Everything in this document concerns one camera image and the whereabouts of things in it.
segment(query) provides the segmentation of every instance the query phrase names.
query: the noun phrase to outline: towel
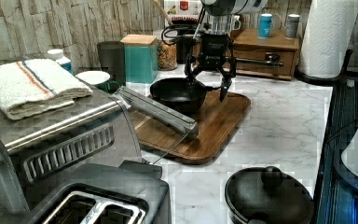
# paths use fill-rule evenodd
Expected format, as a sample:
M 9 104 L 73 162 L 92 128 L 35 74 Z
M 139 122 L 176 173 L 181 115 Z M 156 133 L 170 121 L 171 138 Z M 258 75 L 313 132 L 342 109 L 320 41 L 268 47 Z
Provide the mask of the towel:
M 74 104 L 92 90 L 50 59 L 0 65 L 0 108 L 10 119 L 23 119 Z

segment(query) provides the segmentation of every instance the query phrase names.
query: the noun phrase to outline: paper towel holder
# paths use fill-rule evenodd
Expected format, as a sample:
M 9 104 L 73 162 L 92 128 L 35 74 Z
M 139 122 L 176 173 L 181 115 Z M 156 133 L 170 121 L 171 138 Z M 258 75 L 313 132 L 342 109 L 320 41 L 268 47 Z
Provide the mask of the paper towel holder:
M 348 64 L 350 63 L 352 54 L 353 54 L 353 50 L 347 49 L 347 51 L 345 52 L 344 63 L 342 64 L 341 71 L 339 72 L 339 75 L 336 77 L 332 77 L 332 78 L 311 77 L 298 71 L 298 69 L 296 68 L 295 78 L 311 85 L 333 86 L 335 83 L 338 83 L 339 81 L 344 81 L 346 79 L 345 74 L 347 72 Z

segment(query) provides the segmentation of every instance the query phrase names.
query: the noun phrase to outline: marble countertop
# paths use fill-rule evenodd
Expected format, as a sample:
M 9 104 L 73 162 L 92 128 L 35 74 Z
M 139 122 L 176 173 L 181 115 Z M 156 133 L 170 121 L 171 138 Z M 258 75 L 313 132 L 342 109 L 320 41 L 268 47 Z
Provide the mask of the marble countertop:
M 183 77 L 183 66 L 160 72 L 157 79 Z M 201 73 L 197 80 L 219 86 L 221 75 Z M 127 83 L 144 95 L 150 85 Z M 301 182 L 313 196 L 331 87 L 293 80 L 279 81 L 237 76 L 229 91 L 247 96 L 248 115 L 218 156 L 202 165 L 185 165 L 161 159 L 162 179 L 171 191 L 172 224 L 232 223 L 224 196 L 228 178 L 249 167 L 276 166 Z M 142 151 L 148 161 L 158 156 Z

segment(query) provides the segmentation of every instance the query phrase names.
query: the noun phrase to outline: stovetop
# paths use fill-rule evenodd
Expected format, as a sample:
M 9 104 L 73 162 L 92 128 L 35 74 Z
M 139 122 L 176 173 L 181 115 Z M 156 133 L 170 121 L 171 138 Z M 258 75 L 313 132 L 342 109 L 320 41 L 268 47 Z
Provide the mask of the stovetop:
M 317 207 L 313 223 L 358 223 L 358 193 L 334 171 L 334 157 L 358 128 L 358 72 L 345 72 L 333 84 L 321 166 L 315 188 Z

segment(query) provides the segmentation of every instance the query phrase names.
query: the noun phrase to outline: toaster slot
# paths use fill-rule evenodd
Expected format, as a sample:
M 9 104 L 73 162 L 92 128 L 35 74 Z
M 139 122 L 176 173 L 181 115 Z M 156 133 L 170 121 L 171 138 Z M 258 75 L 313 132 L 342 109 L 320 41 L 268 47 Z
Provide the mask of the toaster slot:
M 113 125 L 105 123 L 96 129 L 30 156 L 24 161 L 23 169 L 28 180 L 33 183 L 36 179 L 44 178 L 100 150 L 111 147 L 114 141 Z
M 137 206 L 77 190 L 51 210 L 43 224 L 140 224 L 145 218 Z

